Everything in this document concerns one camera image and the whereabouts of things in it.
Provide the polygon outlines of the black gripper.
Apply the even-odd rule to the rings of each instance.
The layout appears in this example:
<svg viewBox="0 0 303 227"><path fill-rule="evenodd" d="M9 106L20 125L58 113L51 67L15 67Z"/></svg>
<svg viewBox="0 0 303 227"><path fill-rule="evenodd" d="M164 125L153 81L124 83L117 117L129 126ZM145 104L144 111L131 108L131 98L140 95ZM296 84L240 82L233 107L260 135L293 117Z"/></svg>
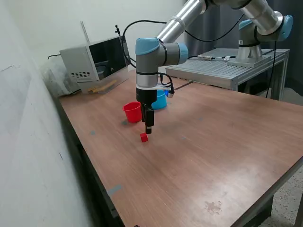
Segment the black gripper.
<svg viewBox="0 0 303 227"><path fill-rule="evenodd" d="M152 133L152 126L154 125L154 110L145 105L151 106L157 100L157 90L143 90L136 89L136 100L141 103L142 122L145 123L145 133Z"/></svg>

